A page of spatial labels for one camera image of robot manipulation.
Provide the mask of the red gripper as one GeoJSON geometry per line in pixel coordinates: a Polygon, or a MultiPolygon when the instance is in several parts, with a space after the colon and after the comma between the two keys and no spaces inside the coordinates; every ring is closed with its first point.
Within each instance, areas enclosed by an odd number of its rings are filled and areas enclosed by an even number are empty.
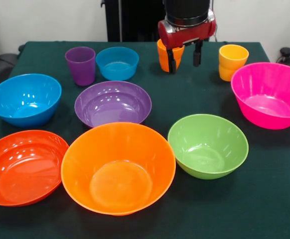
{"type": "Polygon", "coordinates": [[[176,73],[176,60],[173,55],[173,48],[195,42],[193,52],[193,66],[201,64],[201,49],[203,40],[211,37],[216,30],[216,19],[214,12],[209,9],[207,17],[198,25],[176,26],[164,20],[158,22],[158,33],[164,46],[167,48],[169,73],[176,73]]]}

